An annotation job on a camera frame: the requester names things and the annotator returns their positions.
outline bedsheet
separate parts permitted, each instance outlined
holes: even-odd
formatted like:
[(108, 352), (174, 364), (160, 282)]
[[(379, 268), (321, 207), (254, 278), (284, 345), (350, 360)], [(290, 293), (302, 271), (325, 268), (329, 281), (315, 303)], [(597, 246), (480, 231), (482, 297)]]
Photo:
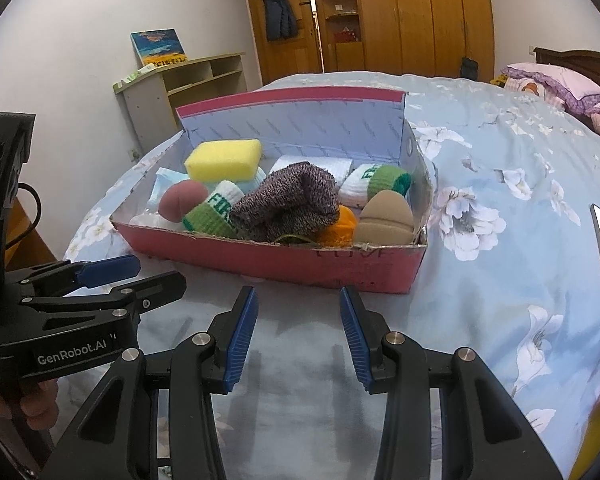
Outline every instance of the bedsheet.
[[(350, 72), (290, 76), (267, 88), (312, 85), (407, 92), (405, 120), (435, 168), (430, 247), (408, 295), (363, 299), (426, 348), (475, 348), (566, 478), (600, 398), (600, 258), (589, 212), (600, 206), (600, 137), (536, 96), (467, 80)], [(130, 251), (109, 215), (170, 142), (109, 189), (67, 258)], [(213, 398), (229, 478), (373, 477), (385, 396), (367, 395), (356, 381), (336, 290), (140, 257), (141, 277), (177, 269), (188, 284), (182, 300), (143, 316), (145, 352), (204, 330), (243, 284), (256, 287), (260, 317), (242, 381)], [(60, 381), (56, 438), (104, 369)], [(162, 439), (161, 452), (167, 445)], [(439, 433), (432, 447), (439, 460)]]

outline wooden headboard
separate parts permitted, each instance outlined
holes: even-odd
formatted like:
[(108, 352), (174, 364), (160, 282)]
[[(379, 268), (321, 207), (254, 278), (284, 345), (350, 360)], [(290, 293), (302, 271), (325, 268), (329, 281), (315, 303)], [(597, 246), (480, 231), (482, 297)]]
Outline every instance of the wooden headboard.
[(534, 52), (538, 63), (570, 68), (600, 85), (600, 52), (593, 50), (554, 52), (545, 48), (536, 48)]

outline cardboard box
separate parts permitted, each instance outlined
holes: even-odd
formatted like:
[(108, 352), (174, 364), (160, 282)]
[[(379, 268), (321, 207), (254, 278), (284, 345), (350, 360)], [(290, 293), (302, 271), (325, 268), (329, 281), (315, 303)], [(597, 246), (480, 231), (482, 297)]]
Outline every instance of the cardboard box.
[[(407, 293), (427, 248), (426, 221), (432, 188), (422, 153), (404, 120), (404, 93), (378, 88), (312, 87), (248, 92), (177, 109), (184, 128), (178, 140), (151, 165), (111, 216), (113, 225), (140, 253), (247, 276), (369, 292)], [(144, 211), (158, 168), (183, 171), (200, 142), (260, 139), (261, 167), (280, 155), (352, 158), (396, 164), (409, 171), (408, 200), (417, 245), (365, 246), (346, 250), (225, 240), (131, 226)]]

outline hanging jacket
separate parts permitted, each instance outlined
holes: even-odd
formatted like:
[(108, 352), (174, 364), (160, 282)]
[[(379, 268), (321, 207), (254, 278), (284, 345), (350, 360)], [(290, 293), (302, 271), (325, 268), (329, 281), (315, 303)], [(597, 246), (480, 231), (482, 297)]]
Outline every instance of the hanging jacket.
[(286, 40), (298, 35), (296, 17), (289, 0), (262, 0), (267, 41)]

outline orange cloth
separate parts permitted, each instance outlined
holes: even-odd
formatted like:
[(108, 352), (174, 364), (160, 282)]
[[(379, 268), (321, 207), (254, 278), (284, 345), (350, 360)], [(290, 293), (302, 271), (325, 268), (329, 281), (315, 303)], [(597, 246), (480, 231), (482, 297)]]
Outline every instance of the orange cloth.
[(353, 231), (358, 219), (353, 211), (343, 205), (339, 206), (340, 217), (335, 224), (324, 228), (315, 237), (315, 241), (326, 247), (349, 247), (352, 244)]

